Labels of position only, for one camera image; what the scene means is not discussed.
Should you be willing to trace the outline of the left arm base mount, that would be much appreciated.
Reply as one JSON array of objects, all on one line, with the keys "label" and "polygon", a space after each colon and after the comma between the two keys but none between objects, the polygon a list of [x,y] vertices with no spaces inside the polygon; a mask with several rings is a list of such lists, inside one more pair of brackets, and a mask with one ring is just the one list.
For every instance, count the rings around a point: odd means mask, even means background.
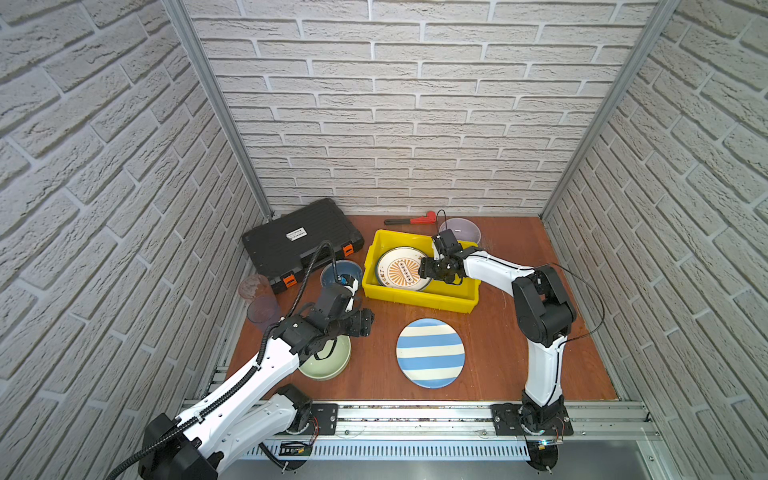
[{"label": "left arm base mount", "polygon": [[333,436],[336,433],[339,418],[339,404],[337,403],[313,403],[309,409],[302,410],[297,419],[286,431],[277,433],[277,436]]}]

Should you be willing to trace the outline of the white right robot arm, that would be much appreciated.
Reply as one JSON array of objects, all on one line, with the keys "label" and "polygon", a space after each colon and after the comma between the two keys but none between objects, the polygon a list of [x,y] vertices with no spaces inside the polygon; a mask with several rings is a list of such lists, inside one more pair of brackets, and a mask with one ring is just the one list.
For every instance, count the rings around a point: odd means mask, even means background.
[{"label": "white right robot arm", "polygon": [[432,237],[433,255],[421,260],[419,275],[446,284],[479,280],[512,296],[516,322],[528,342],[528,375],[522,405],[540,422],[563,404],[564,348],[576,311],[558,272],[549,264],[530,267],[462,246],[452,230]]}]

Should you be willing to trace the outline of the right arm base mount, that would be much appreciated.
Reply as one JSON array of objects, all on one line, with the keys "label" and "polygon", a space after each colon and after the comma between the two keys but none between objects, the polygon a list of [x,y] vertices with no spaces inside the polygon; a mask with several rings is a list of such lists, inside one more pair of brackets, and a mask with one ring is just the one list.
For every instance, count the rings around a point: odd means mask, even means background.
[{"label": "right arm base mount", "polygon": [[490,406],[497,436],[571,436],[574,434],[565,405],[545,407],[535,403],[501,403]]}]

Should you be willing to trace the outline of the white plate orange sunburst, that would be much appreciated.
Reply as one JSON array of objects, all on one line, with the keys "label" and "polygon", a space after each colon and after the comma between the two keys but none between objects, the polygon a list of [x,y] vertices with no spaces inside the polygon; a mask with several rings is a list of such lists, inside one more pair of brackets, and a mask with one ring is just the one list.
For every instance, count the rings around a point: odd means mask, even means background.
[{"label": "white plate orange sunburst", "polygon": [[408,291],[422,291],[431,282],[419,274],[426,254],[412,247],[397,247],[386,251],[377,261],[375,273],[380,285]]}]

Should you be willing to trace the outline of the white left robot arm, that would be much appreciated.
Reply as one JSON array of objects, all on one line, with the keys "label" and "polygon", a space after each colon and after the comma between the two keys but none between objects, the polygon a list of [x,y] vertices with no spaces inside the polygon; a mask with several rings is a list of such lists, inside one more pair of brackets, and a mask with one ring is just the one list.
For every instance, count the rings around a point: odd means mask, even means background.
[{"label": "white left robot arm", "polygon": [[316,302],[270,326],[258,353],[220,387],[174,418],[152,420],[134,456],[139,477],[215,479],[276,434],[315,434],[310,397],[282,382],[329,341],[370,335],[374,315],[357,305],[358,289],[348,275],[325,286]]}]

